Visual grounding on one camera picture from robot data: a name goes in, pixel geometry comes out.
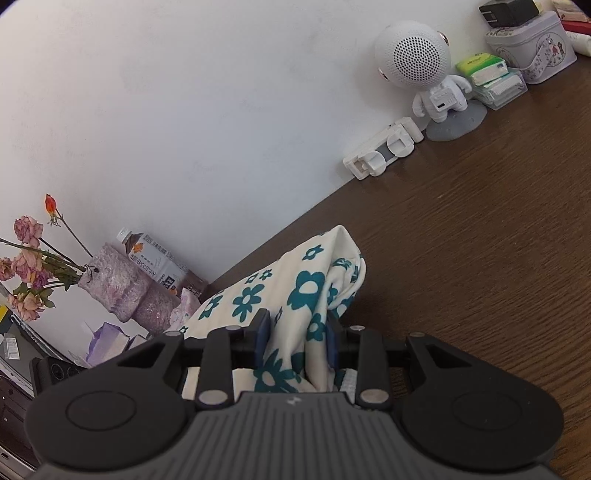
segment sticker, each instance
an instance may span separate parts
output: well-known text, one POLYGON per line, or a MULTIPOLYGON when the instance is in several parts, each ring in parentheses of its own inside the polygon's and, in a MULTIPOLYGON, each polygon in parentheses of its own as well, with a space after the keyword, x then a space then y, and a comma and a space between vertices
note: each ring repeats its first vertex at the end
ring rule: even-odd
POLYGON ((9 360, 19 360, 17 339, 15 337, 6 338, 4 345, 6 345, 6 352, 9 360))

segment glittery vase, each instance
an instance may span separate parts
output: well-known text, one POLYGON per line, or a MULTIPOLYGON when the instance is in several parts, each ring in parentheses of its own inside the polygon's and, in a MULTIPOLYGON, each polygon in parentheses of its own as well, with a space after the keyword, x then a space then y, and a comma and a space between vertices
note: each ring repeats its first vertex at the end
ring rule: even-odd
POLYGON ((122 322, 133 318, 147 331, 162 333, 180 300, 109 244, 93 259, 98 272, 88 269, 78 286, 122 322))

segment plastic bottle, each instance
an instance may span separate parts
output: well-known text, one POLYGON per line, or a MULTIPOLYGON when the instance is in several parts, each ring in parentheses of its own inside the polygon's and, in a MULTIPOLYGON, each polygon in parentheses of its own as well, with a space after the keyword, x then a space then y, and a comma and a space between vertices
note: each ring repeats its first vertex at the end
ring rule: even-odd
POLYGON ((568 31, 566 32, 566 38, 569 39, 576 53, 591 57, 591 35, 568 31))
POLYGON ((148 234, 132 233, 130 229, 123 228, 117 234, 117 240, 125 245, 125 252, 133 263, 177 297, 181 296, 183 288, 197 298, 204 292, 207 282, 176 261, 148 234))

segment white plastic holder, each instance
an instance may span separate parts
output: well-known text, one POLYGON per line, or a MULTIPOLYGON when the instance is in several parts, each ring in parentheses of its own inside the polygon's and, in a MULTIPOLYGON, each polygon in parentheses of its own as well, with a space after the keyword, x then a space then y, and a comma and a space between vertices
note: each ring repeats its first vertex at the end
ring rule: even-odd
POLYGON ((388 149, 398 158, 408 157, 414 150, 413 139, 402 125, 394 125, 393 130, 386 141, 388 149))
POLYGON ((363 180, 369 175, 377 177, 385 172, 388 165, 410 155, 414 149, 414 143, 420 142, 423 138, 413 119, 405 116, 363 143, 343 159, 343 164, 358 180, 363 180), (394 154, 389 160, 377 151, 377 148, 384 143, 394 154))

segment pink rose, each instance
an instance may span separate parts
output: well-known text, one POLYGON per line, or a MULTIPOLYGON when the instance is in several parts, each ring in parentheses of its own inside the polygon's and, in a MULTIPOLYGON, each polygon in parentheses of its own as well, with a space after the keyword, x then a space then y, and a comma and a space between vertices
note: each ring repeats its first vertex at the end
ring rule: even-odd
POLYGON ((21 277, 23 282, 33 283, 37 274, 43 270, 42 257, 41 252, 22 249, 12 260, 12 271, 21 277))
POLYGON ((33 248, 38 248, 38 239, 43 234, 43 224, 37 223, 33 217, 24 215, 14 220, 14 233, 22 243, 31 245, 33 248))
POLYGON ((39 318, 39 314, 43 311, 43 301, 38 295, 28 293, 26 297, 19 295, 15 297, 13 295, 8 296, 8 304, 18 312, 20 318, 24 322, 32 322, 39 318))
POLYGON ((33 288, 36 290, 41 290, 47 283, 47 280, 49 280, 50 278, 53 278, 53 273, 43 268, 43 270, 37 272, 35 280, 33 281, 33 288))
POLYGON ((12 260, 10 258, 0 258, 0 281, 10 280, 12 277, 14 277, 12 260))

